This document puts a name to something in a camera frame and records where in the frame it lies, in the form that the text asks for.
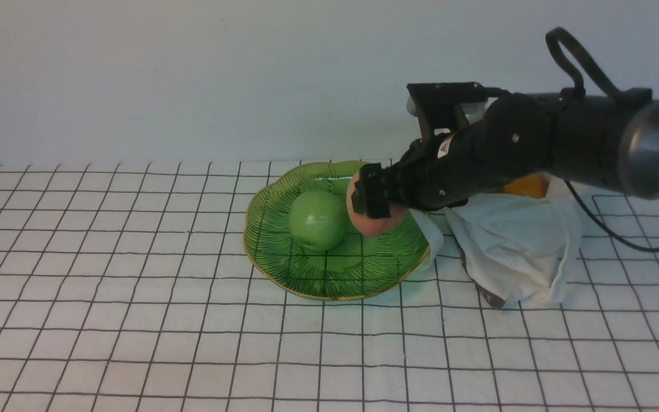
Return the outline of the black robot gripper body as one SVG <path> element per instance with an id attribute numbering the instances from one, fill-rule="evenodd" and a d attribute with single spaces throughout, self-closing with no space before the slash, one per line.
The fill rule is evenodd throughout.
<path id="1" fill-rule="evenodd" d="M 551 117 L 538 101 L 511 94 L 494 101 L 481 120 L 411 166 L 399 166 L 396 203 L 437 211 L 546 169 L 550 162 Z"/>

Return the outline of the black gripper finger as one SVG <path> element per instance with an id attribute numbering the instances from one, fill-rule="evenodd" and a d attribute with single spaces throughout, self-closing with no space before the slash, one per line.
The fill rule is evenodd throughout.
<path id="1" fill-rule="evenodd" d="M 391 216 L 388 185 L 379 163 L 364 164 L 351 191 L 351 209 L 369 219 L 389 219 Z"/>

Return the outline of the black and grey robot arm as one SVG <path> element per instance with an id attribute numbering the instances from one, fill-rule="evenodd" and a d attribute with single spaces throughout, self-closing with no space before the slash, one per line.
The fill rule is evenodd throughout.
<path id="1" fill-rule="evenodd" d="M 393 205 L 431 212 L 531 174 L 659 198 L 659 100 L 521 94 L 474 84 L 410 84 L 422 131 L 389 167 L 367 164 L 350 209 L 389 218 Z"/>

